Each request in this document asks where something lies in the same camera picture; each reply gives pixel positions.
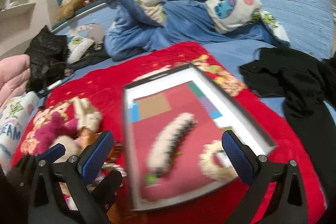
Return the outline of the beige fluffy plush toy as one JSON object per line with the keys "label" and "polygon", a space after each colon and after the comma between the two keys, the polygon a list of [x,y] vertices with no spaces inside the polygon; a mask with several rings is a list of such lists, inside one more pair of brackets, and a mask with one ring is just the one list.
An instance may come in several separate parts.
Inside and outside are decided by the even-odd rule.
{"label": "beige fluffy plush toy", "polygon": [[64,145],[66,151],[63,156],[61,156],[59,159],[55,161],[56,163],[65,162],[68,160],[70,156],[73,156],[73,155],[78,156],[81,154],[81,147],[78,145],[75,139],[73,139],[70,136],[67,136],[67,135],[58,136],[54,140],[54,142],[49,146],[49,148],[57,145],[58,143]]}

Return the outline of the magenta fluffy plush toy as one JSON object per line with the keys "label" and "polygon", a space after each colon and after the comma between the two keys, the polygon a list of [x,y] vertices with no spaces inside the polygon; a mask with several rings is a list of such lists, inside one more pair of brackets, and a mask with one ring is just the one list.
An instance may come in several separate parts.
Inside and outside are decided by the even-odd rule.
{"label": "magenta fluffy plush toy", "polygon": [[42,125],[35,132],[34,139],[37,140],[37,144],[32,151],[32,154],[42,154],[52,143],[60,136],[72,137],[77,134],[77,119],[65,122],[59,112],[54,112],[51,115],[49,122]]}

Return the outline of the snack packet by rabbit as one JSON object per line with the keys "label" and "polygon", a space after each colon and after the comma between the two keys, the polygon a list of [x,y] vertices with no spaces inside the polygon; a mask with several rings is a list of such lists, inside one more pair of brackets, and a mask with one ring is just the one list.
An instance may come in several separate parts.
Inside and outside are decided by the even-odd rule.
{"label": "snack packet by rabbit", "polygon": [[83,128],[79,136],[79,145],[82,149],[85,149],[87,146],[92,145],[97,138],[98,135],[94,131]]}

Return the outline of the monster scream print pillow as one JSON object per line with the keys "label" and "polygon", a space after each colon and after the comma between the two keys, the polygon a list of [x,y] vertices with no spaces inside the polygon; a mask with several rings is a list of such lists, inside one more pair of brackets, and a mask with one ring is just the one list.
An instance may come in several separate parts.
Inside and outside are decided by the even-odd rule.
{"label": "monster scream print pillow", "polygon": [[10,169],[17,145],[38,102],[37,94],[28,92],[11,98],[1,112],[0,153],[4,174]]}

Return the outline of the white plush rabbit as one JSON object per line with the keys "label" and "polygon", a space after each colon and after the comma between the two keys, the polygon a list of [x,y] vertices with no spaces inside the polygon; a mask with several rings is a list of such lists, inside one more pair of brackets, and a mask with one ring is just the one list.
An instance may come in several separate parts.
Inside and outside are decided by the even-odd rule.
{"label": "white plush rabbit", "polygon": [[77,129],[86,128],[93,132],[98,132],[100,122],[102,121],[101,113],[91,104],[88,98],[73,98],[73,107],[75,118],[77,119]]}

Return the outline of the red plush blanket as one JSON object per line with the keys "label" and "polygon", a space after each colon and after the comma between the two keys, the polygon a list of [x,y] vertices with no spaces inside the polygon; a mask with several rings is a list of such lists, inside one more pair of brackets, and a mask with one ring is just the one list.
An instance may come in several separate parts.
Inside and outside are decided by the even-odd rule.
{"label": "red plush blanket", "polygon": [[[80,79],[70,81],[55,89],[46,103],[46,110],[37,114],[28,124],[14,154],[17,161],[25,153],[37,150],[38,130],[50,115],[60,111],[66,120],[74,117],[70,103],[72,98],[90,100],[102,114],[100,128],[113,133],[117,141],[123,141],[123,87],[146,73],[161,68],[175,68],[192,63],[224,89],[236,102],[250,113],[262,129],[272,137],[277,147],[270,159],[286,163],[298,162],[307,198],[309,223],[315,223],[325,211],[324,196],[309,155],[287,121],[271,110],[246,86],[232,75],[229,60],[216,61],[202,46],[193,42],[179,43],[147,56],[137,57],[106,69],[98,69]],[[197,124],[183,139],[167,177],[155,179],[148,173],[146,158],[157,133],[179,113],[193,113]],[[225,127],[233,126],[228,114],[219,117],[220,125],[211,119],[206,106],[198,99],[198,92],[186,84],[165,90],[160,95],[142,96],[135,103],[131,128],[135,131],[132,154],[139,160],[140,190],[145,200],[181,194],[209,182],[199,166],[199,156],[206,144],[221,138]],[[154,211],[131,210],[130,191],[125,183],[117,193],[117,202],[108,212],[113,223],[224,223],[235,210],[247,191],[240,180],[195,200]]]}

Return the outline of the pink quilted comforter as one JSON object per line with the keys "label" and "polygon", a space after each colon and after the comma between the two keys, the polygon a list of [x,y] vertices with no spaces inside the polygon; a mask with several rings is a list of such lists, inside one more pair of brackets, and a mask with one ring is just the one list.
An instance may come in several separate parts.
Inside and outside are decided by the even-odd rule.
{"label": "pink quilted comforter", "polygon": [[26,91],[30,75],[29,55],[16,55],[1,60],[1,111],[9,100]]}

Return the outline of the black cardboard box tray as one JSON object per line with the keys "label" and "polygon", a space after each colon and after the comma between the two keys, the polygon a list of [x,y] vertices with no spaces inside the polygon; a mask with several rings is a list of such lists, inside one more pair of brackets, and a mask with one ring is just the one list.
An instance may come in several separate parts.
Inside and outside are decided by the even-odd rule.
{"label": "black cardboard box tray", "polygon": [[[181,113],[194,114],[197,123],[180,142],[168,173],[156,176],[146,166],[151,145]],[[256,119],[192,64],[125,85],[123,115],[127,175],[136,211],[173,206],[229,184],[211,180],[199,166],[203,146],[221,141],[225,130],[232,130],[256,155],[269,155],[276,148]]]}

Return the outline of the black garment on bed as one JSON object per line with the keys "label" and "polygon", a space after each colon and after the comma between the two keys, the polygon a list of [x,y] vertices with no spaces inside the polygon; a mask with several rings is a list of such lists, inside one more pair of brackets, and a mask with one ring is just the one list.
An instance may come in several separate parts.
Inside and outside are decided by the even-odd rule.
{"label": "black garment on bed", "polygon": [[284,97],[284,116],[301,139],[335,209],[335,57],[318,60],[290,48],[261,48],[259,58],[239,68],[260,97]]}

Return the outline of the black puffer jacket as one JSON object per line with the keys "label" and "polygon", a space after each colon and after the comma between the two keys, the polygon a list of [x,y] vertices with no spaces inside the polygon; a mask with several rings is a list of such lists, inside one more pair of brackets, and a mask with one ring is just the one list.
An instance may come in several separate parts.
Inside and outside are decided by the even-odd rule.
{"label": "black puffer jacket", "polygon": [[68,59],[67,37],[53,34],[47,26],[31,40],[25,54],[30,58],[27,92],[40,92],[61,80]]}

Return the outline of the dark clothing by pillow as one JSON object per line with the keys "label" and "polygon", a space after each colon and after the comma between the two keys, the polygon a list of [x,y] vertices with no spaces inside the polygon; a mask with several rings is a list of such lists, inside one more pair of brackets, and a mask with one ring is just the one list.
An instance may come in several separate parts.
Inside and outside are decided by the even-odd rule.
{"label": "dark clothing by pillow", "polygon": [[106,52],[104,44],[93,44],[84,52],[84,55],[80,57],[78,61],[71,64],[70,67],[76,71],[109,58],[110,56]]}

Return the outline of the small monster print pillow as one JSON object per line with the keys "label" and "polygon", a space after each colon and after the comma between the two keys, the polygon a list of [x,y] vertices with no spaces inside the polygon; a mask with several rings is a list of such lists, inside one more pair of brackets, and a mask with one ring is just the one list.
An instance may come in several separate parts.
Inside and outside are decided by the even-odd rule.
{"label": "small monster print pillow", "polygon": [[67,32],[69,49],[67,63],[72,65],[86,57],[89,51],[94,53],[103,49],[105,32],[101,24],[89,23],[70,29]]}

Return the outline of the blue monster print blanket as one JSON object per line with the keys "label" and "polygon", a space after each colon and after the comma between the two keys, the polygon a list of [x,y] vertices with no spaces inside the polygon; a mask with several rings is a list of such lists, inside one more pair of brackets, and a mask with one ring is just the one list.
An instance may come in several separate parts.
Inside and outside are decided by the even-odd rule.
{"label": "blue monster print blanket", "polygon": [[260,0],[104,0],[116,10],[104,46],[125,60],[180,42],[201,44],[238,39],[288,47],[284,27]]}

